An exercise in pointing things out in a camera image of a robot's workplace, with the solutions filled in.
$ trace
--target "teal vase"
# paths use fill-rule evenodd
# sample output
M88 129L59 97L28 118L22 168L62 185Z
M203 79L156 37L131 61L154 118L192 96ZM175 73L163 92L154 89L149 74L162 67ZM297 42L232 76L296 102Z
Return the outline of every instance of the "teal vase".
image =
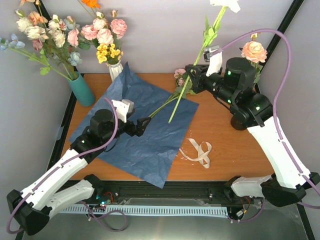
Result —
M75 72L78 77L75 80L68 81L70 88L79 103L84 107L94 104L96 97L79 72Z

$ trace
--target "white vase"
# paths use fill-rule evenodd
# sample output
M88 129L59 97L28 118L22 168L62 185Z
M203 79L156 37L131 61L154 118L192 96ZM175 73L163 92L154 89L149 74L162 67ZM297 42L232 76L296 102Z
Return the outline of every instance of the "white vase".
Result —
M121 60L118 63L109 65L109 72L112 82L118 77L124 68L122 67Z

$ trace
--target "wall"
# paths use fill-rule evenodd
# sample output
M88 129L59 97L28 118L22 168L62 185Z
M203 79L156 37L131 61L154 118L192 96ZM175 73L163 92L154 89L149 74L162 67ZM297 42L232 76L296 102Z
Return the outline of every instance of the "wall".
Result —
M99 0L101 10L109 17L112 9L118 10L128 30L123 39L124 56L136 73L172 73L177 68L193 64L203 41L205 15L213 24L221 7L211 6L209 0ZM241 10L224 14L221 29L214 43L223 46L237 36L259 28L277 28L292 0L239 0ZM46 0L49 14L65 18L72 15L81 24L91 24L92 18L77 0ZM267 46L271 34L260 37ZM225 60L240 54L234 45L225 51ZM83 73L105 73L105 64L98 64L95 49L80 51Z
M278 115L282 128L301 161L312 172L320 173L320 86L319 1L304 1L285 35L292 49L292 66L286 85L278 98ZM273 100L287 64L283 42L277 46L262 72L260 88ZM320 206L314 190L307 191L305 203ZM320 210L306 208L315 234L320 239L317 219Z
M0 37L18 34L14 14L19 1L0 0ZM6 196L22 190L46 170L60 128L70 89L53 72L41 76L40 66L10 50L0 51L0 239L6 233L9 210ZM18 229L15 221L12 230Z

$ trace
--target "tabletop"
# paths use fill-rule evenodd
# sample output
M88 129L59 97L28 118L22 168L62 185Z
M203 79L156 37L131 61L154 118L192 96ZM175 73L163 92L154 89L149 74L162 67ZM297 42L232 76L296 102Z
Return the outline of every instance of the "tabletop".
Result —
M137 75L146 82L169 92L173 92L176 86L173 73L138 73ZM107 73L87 73L84 79L95 94L96 101L112 83ZM247 130L233 129L230 125L231 113L221 106L209 92L204 91L197 95L188 94L187 98L199 103L199 107L184 137L181 149L190 158L196 158L198 152L188 138L193 138L198 144L209 142L212 145L212 150L208 155L210 167L204 168L197 161L187 160L178 151L167 181L227 181L236 175L260 177L274 172L254 137ZM69 137L91 107L84 107L76 103L62 154L70 147ZM207 151L206 145L202 146L202 149ZM81 180L89 174L95 174L101 180L141 181L138 177L99 158L78 171L71 179Z

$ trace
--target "cream ribbon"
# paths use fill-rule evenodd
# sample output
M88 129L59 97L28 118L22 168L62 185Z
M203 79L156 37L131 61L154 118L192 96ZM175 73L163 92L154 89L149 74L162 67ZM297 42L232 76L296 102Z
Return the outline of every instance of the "cream ribbon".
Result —
M201 142L200 145L197 144L197 142L193 139L193 138L188 138L188 140L190 141L190 143L194 146L194 148L198 151L198 157L197 158L190 158L188 157L184 151L181 150L181 148L179 148L179 151L182 153L182 155L190 160L190 161L194 161L194 162L200 162L201 165L205 168L205 169L208 169L210 167L210 158L208 157L211 149L212 149L212 146L209 142L207 141L203 141ZM208 147L208 151L204 152L202 150L202 147L201 145L202 144L206 144L207 147Z

